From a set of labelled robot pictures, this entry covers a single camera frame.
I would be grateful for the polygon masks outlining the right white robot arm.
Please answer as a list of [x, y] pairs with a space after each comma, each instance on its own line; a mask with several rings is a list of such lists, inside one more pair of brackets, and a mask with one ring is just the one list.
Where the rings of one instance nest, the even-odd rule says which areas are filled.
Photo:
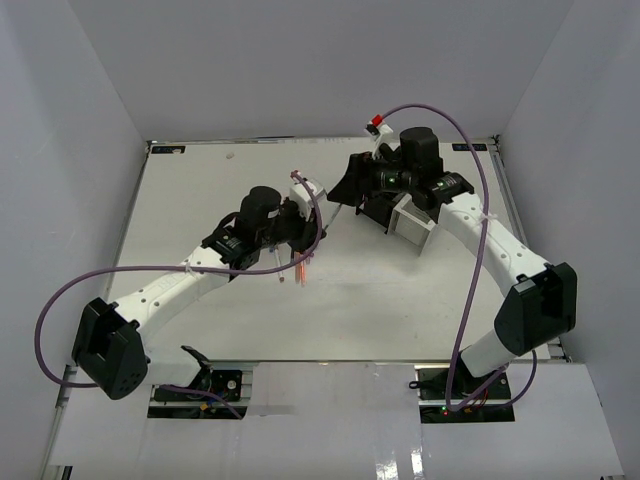
[[372, 127], [373, 151], [350, 156], [329, 201], [360, 207], [382, 194], [408, 194], [414, 205], [473, 253], [504, 296], [492, 329], [461, 351], [451, 374], [453, 390], [472, 399], [487, 375], [576, 325], [577, 274], [529, 250], [497, 219], [460, 174], [445, 169], [439, 140], [428, 127], [412, 127], [391, 148], [388, 127]]

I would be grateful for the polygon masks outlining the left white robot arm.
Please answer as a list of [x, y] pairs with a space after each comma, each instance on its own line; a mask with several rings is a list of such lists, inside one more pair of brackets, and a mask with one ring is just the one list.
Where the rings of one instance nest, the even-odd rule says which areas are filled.
[[112, 400], [144, 383], [175, 385], [188, 398], [202, 398], [211, 387], [209, 360], [187, 346], [178, 354], [161, 354], [151, 348], [152, 338], [201, 297], [242, 273], [254, 273], [262, 251], [286, 244], [302, 258], [324, 235], [325, 197], [325, 189], [308, 179], [294, 184], [287, 197], [271, 187], [252, 188], [176, 270], [111, 303], [89, 302], [73, 360]]

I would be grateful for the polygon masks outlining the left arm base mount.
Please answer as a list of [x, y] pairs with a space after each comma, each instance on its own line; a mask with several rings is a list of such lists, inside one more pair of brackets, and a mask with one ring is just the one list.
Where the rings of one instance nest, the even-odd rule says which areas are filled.
[[251, 396], [251, 374], [236, 367], [215, 366], [191, 346], [183, 351], [199, 370], [186, 386], [154, 387], [147, 417], [172, 420], [242, 420]]

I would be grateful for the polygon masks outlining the blue pen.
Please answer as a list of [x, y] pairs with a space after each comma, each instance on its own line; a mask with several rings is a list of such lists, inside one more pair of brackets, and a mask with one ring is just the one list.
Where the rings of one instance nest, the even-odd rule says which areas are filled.
[[343, 205], [338, 204], [330, 213], [330, 215], [323, 220], [323, 232], [326, 233], [330, 226], [333, 224], [338, 214], [340, 213]]

